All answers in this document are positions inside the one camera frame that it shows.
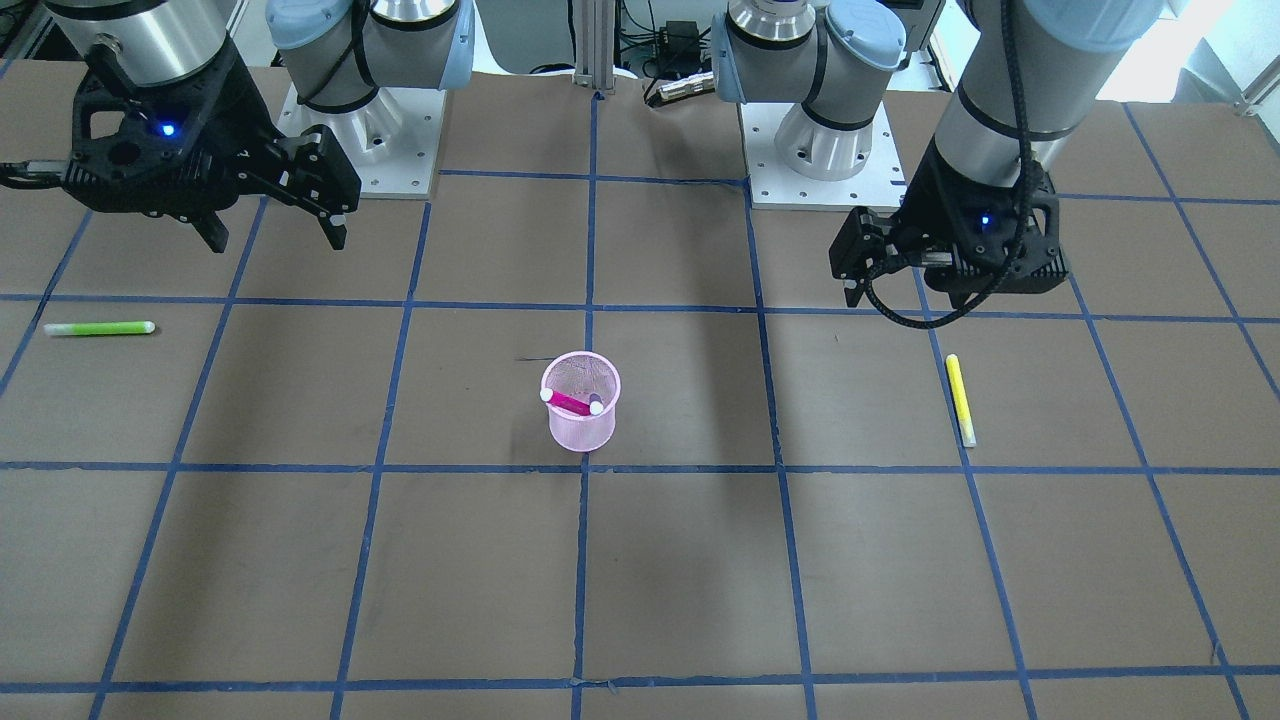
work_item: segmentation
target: pink marker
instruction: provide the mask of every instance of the pink marker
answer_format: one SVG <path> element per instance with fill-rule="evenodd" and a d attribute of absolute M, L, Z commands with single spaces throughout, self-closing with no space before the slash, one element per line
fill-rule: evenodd
<path fill-rule="evenodd" d="M 556 407 L 559 407 L 561 410 L 568 410 L 570 413 L 573 413 L 575 415 L 584 415 L 584 416 L 586 416 L 586 415 L 591 415 L 593 414 L 590 405 L 582 402 L 581 400 L 570 397 L 570 396 L 564 395 L 563 392 L 556 392 L 554 389 L 552 389 L 549 387 L 544 387 L 543 391 L 541 391 L 541 393 L 539 393 L 539 396 L 543 398 L 543 402 L 545 402 L 548 405 L 554 405 Z"/>

